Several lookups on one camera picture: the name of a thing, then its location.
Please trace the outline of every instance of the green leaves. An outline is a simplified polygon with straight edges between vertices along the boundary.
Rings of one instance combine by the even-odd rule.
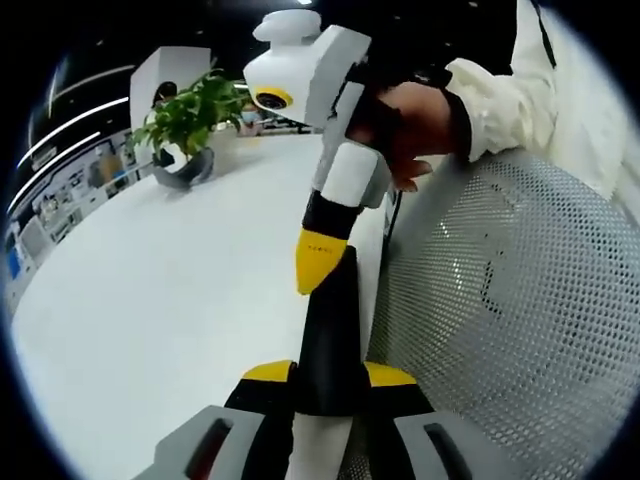
[[[154,108],[155,118],[132,134],[135,144],[153,145],[159,153],[163,143],[174,143],[188,157],[202,150],[210,132],[220,122],[240,128],[242,107],[250,100],[214,69],[196,80],[168,102]]]

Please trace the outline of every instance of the gray pot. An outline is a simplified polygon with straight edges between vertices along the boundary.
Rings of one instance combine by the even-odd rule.
[[[211,176],[213,157],[213,150],[204,148],[196,153],[180,170],[167,172],[163,167],[154,165],[152,173],[160,185],[176,190],[188,190],[192,184],[202,182]]]

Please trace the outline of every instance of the white table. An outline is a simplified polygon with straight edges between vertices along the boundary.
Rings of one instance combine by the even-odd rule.
[[[145,178],[38,270],[13,338],[35,404],[83,478],[133,477],[160,439],[224,404],[243,372],[298,358],[308,297],[296,293],[294,250],[320,146],[311,135],[238,140],[237,168],[187,194]],[[352,235],[367,335],[383,225],[383,208],[366,211]],[[311,478],[301,455],[295,478]]]

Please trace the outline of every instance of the human hand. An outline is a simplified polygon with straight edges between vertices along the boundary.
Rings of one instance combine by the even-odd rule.
[[[415,158],[454,151],[451,108],[441,90],[414,82],[401,83],[379,94],[378,99],[402,115],[403,125],[392,139],[390,168],[398,189],[415,192],[418,187],[413,178],[432,171],[428,162]],[[372,132],[356,125],[348,136],[366,145]]]

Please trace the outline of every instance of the white sleeve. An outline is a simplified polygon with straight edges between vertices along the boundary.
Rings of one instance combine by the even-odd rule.
[[[546,153],[553,134],[556,105],[553,67],[530,0],[518,0],[513,75],[494,76],[480,65],[456,59],[447,66],[453,77],[447,90],[462,100],[471,125],[469,159],[485,151],[521,146]]]

